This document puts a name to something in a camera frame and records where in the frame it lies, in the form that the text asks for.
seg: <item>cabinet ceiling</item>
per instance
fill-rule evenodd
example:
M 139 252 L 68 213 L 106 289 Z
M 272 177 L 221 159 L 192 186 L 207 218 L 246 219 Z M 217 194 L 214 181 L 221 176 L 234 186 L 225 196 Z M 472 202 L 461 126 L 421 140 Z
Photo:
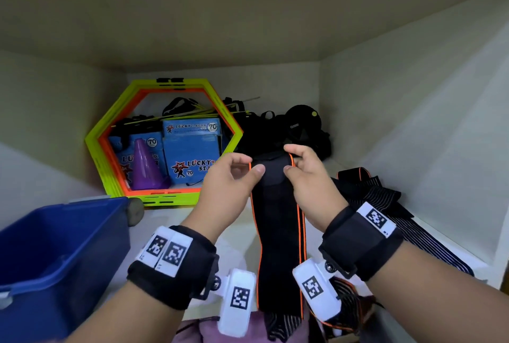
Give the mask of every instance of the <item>cabinet ceiling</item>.
M 464 0 L 0 0 L 0 49 L 125 70 L 318 60 Z

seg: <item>black wrist strap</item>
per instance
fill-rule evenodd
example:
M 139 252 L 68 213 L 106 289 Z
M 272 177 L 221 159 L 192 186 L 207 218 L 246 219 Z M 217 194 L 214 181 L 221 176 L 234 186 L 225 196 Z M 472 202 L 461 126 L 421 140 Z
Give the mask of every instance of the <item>black wrist strap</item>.
M 396 252 L 403 235 L 368 203 L 358 211 L 343 209 L 327 227 L 318 250 L 345 278 L 357 274 L 368 281 Z
M 182 225 L 170 229 L 180 236 L 168 237 L 171 232 L 159 228 L 130 265 L 127 279 L 167 306 L 184 310 L 191 298 L 207 299 L 219 270 L 219 256 L 216 247 L 196 231 Z M 182 235 L 191 242 L 174 241 Z

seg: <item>white plastic mount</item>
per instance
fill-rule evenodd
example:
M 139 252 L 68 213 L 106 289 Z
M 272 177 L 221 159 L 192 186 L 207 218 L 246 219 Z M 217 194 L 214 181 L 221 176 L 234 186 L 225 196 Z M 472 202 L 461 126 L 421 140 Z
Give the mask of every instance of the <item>white plastic mount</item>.
M 329 282 L 334 272 L 335 269 L 325 260 L 317 263 L 312 258 L 292 271 L 309 307 L 321 322 L 329 320 L 341 311 L 341 301 Z
M 243 337 L 249 326 L 251 303 L 256 287 L 256 275 L 241 269 L 232 269 L 228 276 L 216 276 L 211 289 L 222 296 L 220 320 L 217 323 L 223 335 Z

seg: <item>hexagonal agility ring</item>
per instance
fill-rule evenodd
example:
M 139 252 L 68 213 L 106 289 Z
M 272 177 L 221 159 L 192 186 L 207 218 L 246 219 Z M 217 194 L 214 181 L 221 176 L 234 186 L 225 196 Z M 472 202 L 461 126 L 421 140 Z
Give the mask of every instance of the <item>hexagonal agility ring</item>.
M 145 206 L 195 205 L 198 201 L 201 189 L 191 186 L 178 189 L 170 187 L 159 190 L 131 190 L 108 141 L 112 125 L 129 116 L 147 95 L 171 92 L 204 93 L 232 132 L 232 139 L 223 153 L 230 153 L 237 147 L 242 138 L 242 129 L 207 79 L 134 80 L 85 138 L 104 189 L 111 197 L 137 197 Z

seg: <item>white wall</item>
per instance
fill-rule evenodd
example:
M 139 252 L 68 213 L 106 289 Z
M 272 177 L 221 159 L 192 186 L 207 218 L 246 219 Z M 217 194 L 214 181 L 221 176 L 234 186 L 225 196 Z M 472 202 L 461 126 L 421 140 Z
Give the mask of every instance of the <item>white wall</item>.
M 320 76 L 334 159 L 380 174 L 410 211 L 505 266 L 507 246 L 496 252 L 509 207 L 509 0 L 469 0 L 408 24 L 328 57 Z
M 245 107 L 261 114 L 274 111 L 284 114 L 290 107 L 306 104 L 318 108 L 319 62 L 302 62 L 274 65 L 204 68 L 200 70 L 129 73 L 128 80 L 156 79 L 158 77 L 205 77 L 221 98 L 227 96 L 246 100 Z
M 0 51 L 0 229 L 104 194 L 85 135 L 126 85 L 120 72 Z

